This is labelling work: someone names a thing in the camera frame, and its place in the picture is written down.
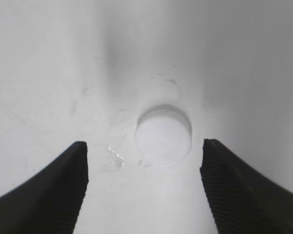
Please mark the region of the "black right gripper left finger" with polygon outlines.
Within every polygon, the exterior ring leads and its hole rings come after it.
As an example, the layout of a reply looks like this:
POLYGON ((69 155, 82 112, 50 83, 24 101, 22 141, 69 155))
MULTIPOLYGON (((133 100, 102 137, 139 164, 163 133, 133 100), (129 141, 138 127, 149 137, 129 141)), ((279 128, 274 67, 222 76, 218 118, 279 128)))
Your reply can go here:
POLYGON ((87 144, 76 141, 0 197, 0 234, 71 234, 86 194, 87 144))

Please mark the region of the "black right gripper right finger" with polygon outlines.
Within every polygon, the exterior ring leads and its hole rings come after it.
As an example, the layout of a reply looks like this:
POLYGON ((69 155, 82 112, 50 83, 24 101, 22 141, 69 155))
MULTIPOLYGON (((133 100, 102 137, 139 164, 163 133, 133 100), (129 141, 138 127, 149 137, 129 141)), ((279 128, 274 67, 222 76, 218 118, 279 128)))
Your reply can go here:
POLYGON ((293 193, 216 139, 203 144, 201 180, 220 234, 293 234, 293 193))

